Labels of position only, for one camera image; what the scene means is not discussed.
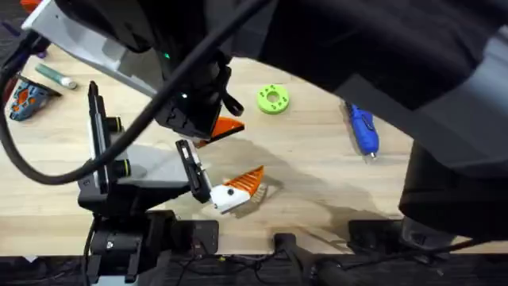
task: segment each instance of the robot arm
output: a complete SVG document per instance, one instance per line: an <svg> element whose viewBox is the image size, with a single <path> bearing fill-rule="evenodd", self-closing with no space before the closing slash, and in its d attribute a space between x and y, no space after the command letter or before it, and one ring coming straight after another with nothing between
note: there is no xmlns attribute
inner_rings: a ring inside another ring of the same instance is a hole
<svg viewBox="0 0 508 286"><path fill-rule="evenodd" d="M234 1L45 0L24 27L150 96L236 8ZM298 75L409 134L416 144L402 211L454 234L500 238L508 230L484 221L501 226L506 215L507 14L500 1L271 2L217 54ZM158 123L210 138L231 98L227 79L217 81L224 59L203 63L180 91L195 100L171 100ZM160 69L143 72L141 62ZM458 227L461 219L468 225Z"/></svg>

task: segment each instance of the green gear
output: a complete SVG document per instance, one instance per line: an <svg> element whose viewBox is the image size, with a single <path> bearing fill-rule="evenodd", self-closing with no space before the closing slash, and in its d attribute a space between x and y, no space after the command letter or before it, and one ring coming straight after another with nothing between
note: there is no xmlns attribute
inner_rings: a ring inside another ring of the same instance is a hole
<svg viewBox="0 0 508 286"><path fill-rule="evenodd" d="M271 102L269 95L277 96L277 100ZM257 93L257 105L266 114L279 114L289 105L289 95L286 88L277 84L268 84Z"/></svg>

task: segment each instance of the black cable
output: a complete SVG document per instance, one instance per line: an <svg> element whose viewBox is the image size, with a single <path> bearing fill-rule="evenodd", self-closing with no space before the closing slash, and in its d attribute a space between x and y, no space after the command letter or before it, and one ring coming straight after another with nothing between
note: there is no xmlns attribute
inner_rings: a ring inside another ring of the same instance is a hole
<svg viewBox="0 0 508 286"><path fill-rule="evenodd" d="M182 272L180 273L180 277L178 278L178 280L176 281L176 284L175 286L180 286L180 283L182 282L182 279L183 279L183 275L185 274L187 268L194 262L196 261L195 258L192 258L189 260L189 262L187 262L184 266L183 266L183 269L182 269Z"/></svg>
<svg viewBox="0 0 508 286"><path fill-rule="evenodd" d="M188 267L186 269L186 271L188 272L192 272L194 274L198 274L198 275L201 275L201 276L228 276L228 275L235 275L235 274L238 274L240 272L243 272L247 269L252 269L252 270L255 270L256 269L256 266L258 264L261 264L261 263L264 263L266 261L269 261L271 260L275 255L277 255L279 253L279 251L276 251L274 252L273 254L270 254L270 255L267 255L265 258L263 258L262 260L259 260L259 261L255 261L254 263L251 263L249 264L248 262L243 262L243 261L237 261L237 260L233 260L233 259L228 259L227 261L228 262L232 262L232 263L235 263L235 264L240 264L242 265L242 267L239 267L237 269L234 269L234 270L230 270L230 271L223 271L223 272L214 272L214 271L209 271L209 272L202 272L202 271L199 271L199 270L196 270L196 269L193 269L191 267ZM177 265L179 265L180 267L184 267L185 265L182 265L180 262L178 261L174 261Z"/></svg>
<svg viewBox="0 0 508 286"><path fill-rule="evenodd" d="M471 240L468 240L465 242L457 243L455 245L449 245L449 246L440 247L440 248L436 248L436 249L419 249L419 250L408 251L405 253L396 253L396 254L392 254L392 255L387 255L385 257L380 257L380 258L377 258L377 259L374 259L371 261L365 261L365 262L361 262L361 263L355 264L355 265L344 266L342 269L344 271L347 271L350 269L357 269L359 267L377 265L379 263L397 260L397 259L411 258L411 257L417 257L417 256L421 256L421 255L429 256L429 255L434 255L434 254L439 254L439 253L448 253L448 252L456 251L459 249L472 247L475 245L481 245L486 242L489 242L489 240L471 239Z"/></svg>
<svg viewBox="0 0 508 286"><path fill-rule="evenodd" d="M88 230L87 239L85 241L85 247L83 248L83 258L81 263L81 277L83 278L83 286L90 286L90 281L88 280L87 268L88 268L88 253L90 252L90 243L92 242L92 237L94 236L95 227L97 226L97 220L100 219L98 216L94 214L94 219L90 224L90 229Z"/></svg>
<svg viewBox="0 0 508 286"><path fill-rule="evenodd" d="M114 160L122 153L140 133L152 122L153 118L162 110L164 103L175 93L180 84L188 77L200 64L206 62L215 52L222 42L224 42L231 34L243 25L252 15L268 3L268 0L250 0L243 2L237 9L236 13L227 22L218 29L212 31L209 35L199 43L196 48L183 60L181 64L171 74L168 81L163 87L157 91L152 101L143 109L140 115L134 120L133 124L127 131L115 141L104 153L100 154L93 160L87 161L82 167L76 170L59 175L47 176L38 172L33 168L16 148L13 138L10 134L5 113L0 116L0 140L7 153L7 156L13 164L30 179L48 185L67 184L75 180L79 180L84 176L91 174L102 166ZM7 81L21 67L9 66L0 71L0 91L4 91Z"/></svg>

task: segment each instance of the wooden tabletop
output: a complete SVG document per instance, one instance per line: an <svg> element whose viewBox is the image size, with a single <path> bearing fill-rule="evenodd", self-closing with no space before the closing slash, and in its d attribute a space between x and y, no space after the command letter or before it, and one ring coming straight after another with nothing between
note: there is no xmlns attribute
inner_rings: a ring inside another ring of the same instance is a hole
<svg viewBox="0 0 508 286"><path fill-rule="evenodd" d="M33 166L49 174L79 167L89 158L87 86L94 80L107 113L130 125L150 98L51 47L44 63L69 75L69 91L42 75L32 57L23 75L63 94L24 122L9 120L18 148ZM347 223L359 218L401 218L398 200L412 140L376 119L379 158L365 164L347 124L343 102L292 75L251 60L234 59L228 85L245 107L245 131L199 150L212 184L265 166L263 187L232 214L185 194L159 206L180 218L217 219L220 253L266 253L277 232L292 232L299 245L317 253L348 252ZM282 84L291 97L279 115L262 113L256 92ZM152 123L136 144L175 150L179 136ZM0 255L81 254L91 213L77 204L76 183L44 186L25 178L0 152ZM479 251L497 251L487 245Z"/></svg>

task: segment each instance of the teal marker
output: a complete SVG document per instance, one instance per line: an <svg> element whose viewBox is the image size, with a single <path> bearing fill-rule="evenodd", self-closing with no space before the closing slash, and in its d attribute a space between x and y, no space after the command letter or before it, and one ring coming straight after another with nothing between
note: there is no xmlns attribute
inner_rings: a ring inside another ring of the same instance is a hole
<svg viewBox="0 0 508 286"><path fill-rule="evenodd" d="M58 83L62 87L66 87L69 89L75 89L78 86L78 84L74 80L72 80L70 77L68 77L66 75L62 75L61 73L55 71L52 68L45 66L44 64L38 64L35 67L35 70L38 71L40 74L44 75L45 77Z"/></svg>

